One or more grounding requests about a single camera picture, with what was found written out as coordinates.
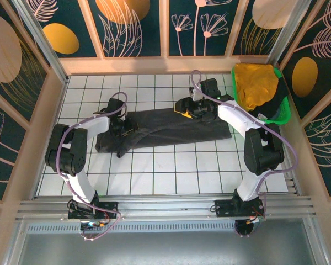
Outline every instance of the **wooden frame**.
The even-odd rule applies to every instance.
[[[291,108],[291,120],[282,126],[283,136],[295,148],[298,157],[303,157],[295,169],[297,180],[303,195],[312,197],[314,209],[320,224],[328,250],[331,253],[331,201],[323,182],[321,173],[313,156],[311,146],[301,120],[295,108]]]
[[[320,101],[312,108],[302,119],[301,125],[304,128],[310,121],[312,121],[324,108],[331,103],[331,90],[320,99]]]
[[[0,108],[26,130],[3,199],[0,200],[1,264],[12,235],[19,203],[21,200],[30,199],[31,190],[38,182],[44,159],[43,154],[47,147],[49,133],[55,121],[65,84],[61,83],[53,69],[48,66],[7,0],[0,0],[0,4],[47,73],[29,122],[0,95]]]
[[[158,74],[189,73],[195,68],[202,72],[230,72],[240,62],[266,63],[268,56],[233,56],[232,51],[238,38],[249,0],[239,0],[228,44],[221,56],[169,56],[169,0],[159,0],[159,31],[161,39],[160,57],[105,57],[88,0],[78,0],[97,57],[61,58],[69,75],[103,74]]]

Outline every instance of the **green plastic tray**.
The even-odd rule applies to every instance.
[[[278,78],[282,78],[282,73],[277,68],[274,68],[275,75]],[[233,92],[234,92],[234,100],[238,101],[237,94],[237,84],[236,84],[236,75],[234,74],[234,68],[232,69],[232,80],[233,80]],[[281,103],[281,111],[280,115],[275,120],[263,120],[266,123],[275,123],[275,124],[285,124],[291,119],[291,109],[289,107],[288,97],[285,97]]]

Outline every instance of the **white tile floor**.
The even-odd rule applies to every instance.
[[[212,77],[222,94],[233,94],[230,75],[207,75]],[[127,93],[128,111],[172,108],[174,102],[189,96],[189,86],[188,75],[73,76],[58,122],[71,125],[91,116],[118,91]],[[100,195],[233,193],[247,169],[244,139],[232,128],[231,133],[232,138],[226,140],[134,149],[122,158],[97,153],[91,139],[85,171]],[[268,179],[261,191],[287,193],[284,175]],[[47,167],[37,195],[70,193]]]

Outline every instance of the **beige circle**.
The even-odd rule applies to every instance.
[[[0,82],[14,80],[20,71],[21,62],[20,40],[9,23],[0,17]]]
[[[318,78],[318,66],[309,58],[301,58],[294,67],[292,74],[292,86],[295,95],[304,98],[313,90]]]
[[[263,29],[283,28],[298,0],[255,0],[253,20]]]
[[[53,49],[61,54],[73,54],[79,49],[79,41],[75,33],[59,23],[48,24],[43,28]]]
[[[150,0],[95,0],[102,14],[117,24],[125,24],[127,12],[126,7],[130,11],[134,10],[139,20],[143,19],[150,10]],[[128,24],[134,22],[129,18]]]

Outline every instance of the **black grid line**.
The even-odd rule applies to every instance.
[[[83,89],[82,99],[83,99],[84,93],[85,93],[85,91],[86,91],[87,79],[88,79],[88,77],[86,77],[86,81],[85,81],[85,83],[84,83],[84,89]],[[77,114],[77,121],[78,121],[78,119],[79,119],[79,114],[80,114],[80,112],[81,112],[82,99],[81,99],[80,106],[79,106],[79,111],[78,111],[78,114]]]
[[[154,75],[154,100],[156,100],[156,75]],[[152,172],[152,194],[154,194],[154,147],[153,147],[153,172]]]
[[[127,101],[128,103],[167,103],[167,102],[173,102],[171,100],[167,100],[167,101],[160,101],[160,100],[157,100],[157,101]],[[98,101],[98,102],[66,102],[64,104],[76,104],[76,103],[108,103],[105,102],[105,101]]]
[[[119,80],[119,91],[120,91],[120,86],[121,86],[121,78],[122,76],[120,76],[120,80]],[[113,159],[113,153],[110,153],[110,161],[109,161],[109,172],[108,172],[108,183],[106,185],[106,194],[108,195],[108,191],[109,191],[109,182],[110,182],[110,169],[111,169],[111,160]]]
[[[105,76],[103,76],[102,90],[100,91],[99,101],[100,101],[100,99],[102,98],[102,91],[103,91],[104,79],[105,79]],[[93,146],[94,146],[94,138],[92,138],[92,147],[91,147],[91,149],[90,149],[90,155],[89,155],[88,167],[87,167],[87,172],[86,172],[87,177],[88,177],[88,175],[89,175],[88,172],[89,172],[89,167],[90,167],[90,160],[91,160],[91,158],[92,158],[92,149],[93,149]]]
[[[41,189],[42,184],[43,184],[43,179],[44,179],[44,174],[42,174],[41,181],[40,181],[40,183],[39,183],[38,192],[36,192],[36,194],[38,194],[38,196],[39,196],[39,194],[40,194],[40,189]]]
[[[230,152],[235,152],[235,150],[226,150],[226,151],[198,151],[198,152],[201,152],[201,153],[213,153],[213,152],[218,152],[218,153],[230,153]],[[174,153],[174,151],[154,151],[154,152],[136,152],[135,153]],[[176,153],[195,153],[195,151],[176,151]]]
[[[132,150],[132,152],[131,152],[131,168],[130,168],[131,174],[130,174],[130,191],[129,191],[130,195],[131,195],[131,188],[132,188],[132,164],[133,163],[134,163],[134,150]]]
[[[197,187],[198,187],[198,189],[199,189],[199,194],[200,194],[199,166],[197,165],[197,150],[196,150],[196,144],[195,144],[195,159],[196,159]]]
[[[173,107],[174,107],[174,89],[173,89],[173,75],[172,75],[172,99],[173,99]],[[175,193],[178,194],[178,191],[177,191],[177,158],[175,156],[175,153],[176,153],[176,149],[175,149],[175,145],[174,145],[174,170],[175,170],[175,173],[174,173],[174,180],[175,180]]]
[[[215,141],[215,146],[216,146],[217,165],[218,165],[218,172],[219,172],[219,170],[220,170],[220,160],[218,159],[217,141]],[[221,192],[223,193],[221,174],[219,173],[219,175],[220,175],[220,182],[221,182]]]
[[[60,195],[62,195],[62,190],[64,189],[65,181],[62,182],[61,190],[60,190]]]
[[[226,87],[226,81],[225,81],[225,76],[222,75],[222,79],[223,79],[223,84],[225,84],[225,87]]]
[[[242,170],[242,164],[241,164],[241,159],[239,158],[239,152],[238,152],[238,145],[237,145],[237,139],[235,134],[233,134],[234,137],[234,141],[236,142],[236,149],[237,149],[237,155],[238,155],[238,162],[239,162],[239,167],[241,169],[241,175],[242,175],[242,179],[243,179],[243,170]]]
[[[216,173],[216,172],[245,172],[245,171],[240,171],[240,170],[208,170],[208,171],[157,171],[155,173]],[[136,172],[131,172],[131,171],[122,171],[122,172],[113,172],[113,171],[108,171],[108,172],[91,172],[88,173],[89,175],[93,175],[93,174],[141,174],[141,173],[152,173],[152,171],[136,171]],[[45,175],[55,175],[56,173],[46,173]]]

